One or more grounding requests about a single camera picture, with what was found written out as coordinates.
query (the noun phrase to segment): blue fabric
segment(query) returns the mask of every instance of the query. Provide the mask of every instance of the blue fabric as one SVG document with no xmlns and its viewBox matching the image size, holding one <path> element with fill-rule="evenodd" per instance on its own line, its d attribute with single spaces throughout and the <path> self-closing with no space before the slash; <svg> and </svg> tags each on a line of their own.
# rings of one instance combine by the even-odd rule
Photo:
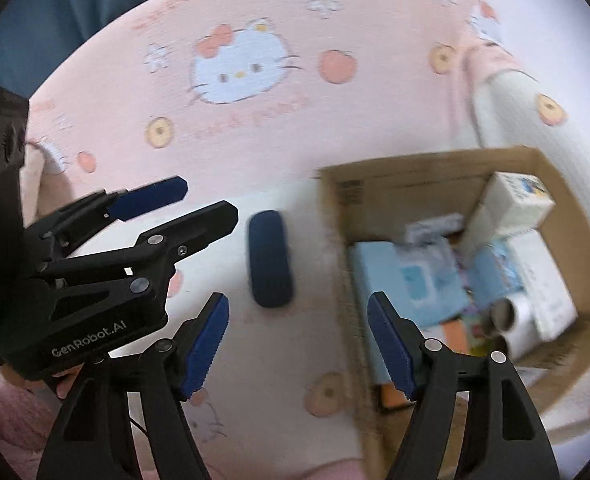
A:
<svg viewBox="0 0 590 480">
<path fill-rule="evenodd" d="M 146 0 L 10 0 L 0 14 L 0 86 L 30 97 L 92 35 Z"/>
</svg>

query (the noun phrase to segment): white box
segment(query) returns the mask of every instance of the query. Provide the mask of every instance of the white box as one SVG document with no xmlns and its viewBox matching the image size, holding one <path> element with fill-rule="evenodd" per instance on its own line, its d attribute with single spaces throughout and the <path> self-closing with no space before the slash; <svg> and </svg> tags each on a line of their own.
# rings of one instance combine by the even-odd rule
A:
<svg viewBox="0 0 590 480">
<path fill-rule="evenodd" d="M 469 224 L 466 226 L 458 246 L 464 263 L 469 265 L 477 250 L 497 237 L 488 208 L 480 204 L 470 217 Z"/>
<path fill-rule="evenodd" d="M 506 245 L 533 306 L 537 330 L 544 341 L 553 341 L 578 317 L 562 274 L 536 230 L 508 237 Z"/>
<path fill-rule="evenodd" d="M 482 195 L 494 230 L 509 235 L 539 227 L 555 205 L 542 181 L 521 173 L 494 174 Z"/>
<path fill-rule="evenodd" d="M 460 241 L 460 253 L 470 264 L 477 250 L 496 238 L 539 227 L 555 202 L 533 175 L 496 172 L 482 193 Z"/>
</svg>

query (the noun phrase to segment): pink blanket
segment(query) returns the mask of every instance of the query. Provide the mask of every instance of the pink blanket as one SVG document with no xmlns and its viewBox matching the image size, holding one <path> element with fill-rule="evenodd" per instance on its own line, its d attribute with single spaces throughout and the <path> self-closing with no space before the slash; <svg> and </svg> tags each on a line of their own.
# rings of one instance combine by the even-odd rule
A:
<svg viewBox="0 0 590 480">
<path fill-rule="evenodd" d="M 0 452 L 22 480 L 34 480 L 41 452 L 55 420 L 51 412 L 32 392 L 11 384 L 0 384 Z M 213 480 L 225 480 L 209 468 Z M 143 471 L 144 480 L 157 480 L 155 471 Z M 359 460 L 331 464 L 307 476 L 305 480 L 365 480 Z"/>
</svg>

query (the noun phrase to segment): cable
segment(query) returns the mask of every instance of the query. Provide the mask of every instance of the cable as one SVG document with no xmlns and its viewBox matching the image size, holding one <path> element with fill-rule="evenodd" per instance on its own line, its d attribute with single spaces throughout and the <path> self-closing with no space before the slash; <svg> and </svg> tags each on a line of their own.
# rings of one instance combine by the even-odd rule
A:
<svg viewBox="0 0 590 480">
<path fill-rule="evenodd" d="M 135 421 L 135 420 L 133 420 L 132 417 L 129 417 L 129 418 L 130 418 L 130 423 L 133 426 L 135 426 L 139 431 L 141 431 L 146 436 L 146 438 L 148 438 L 149 437 L 149 432 L 146 431 L 144 428 L 142 428 L 141 425 L 140 425 L 140 423 L 137 422 L 137 421 Z"/>
</svg>

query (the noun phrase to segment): blue gripper pad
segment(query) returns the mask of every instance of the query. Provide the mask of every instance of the blue gripper pad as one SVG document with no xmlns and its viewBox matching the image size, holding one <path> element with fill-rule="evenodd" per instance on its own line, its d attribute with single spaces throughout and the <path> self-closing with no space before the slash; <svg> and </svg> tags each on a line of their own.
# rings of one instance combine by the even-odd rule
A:
<svg viewBox="0 0 590 480">
<path fill-rule="evenodd" d="M 367 316 L 371 332 L 395 388 L 404 392 L 408 399 L 415 399 L 417 385 L 413 377 L 413 361 L 374 294 L 369 298 Z"/>
<path fill-rule="evenodd" d="M 183 200 L 188 192 L 187 182 L 172 176 L 147 186 L 138 187 L 120 196 L 109 208 L 108 214 L 121 221 L 154 211 Z"/>
<path fill-rule="evenodd" d="M 284 306 L 293 299 L 286 230 L 277 211 L 262 211 L 248 222 L 248 264 L 253 299 L 260 306 Z"/>
<path fill-rule="evenodd" d="M 219 343 L 229 325 L 229 312 L 229 300 L 222 294 L 185 358 L 186 375 L 181 391 L 187 399 L 202 387 L 206 379 Z"/>
</svg>

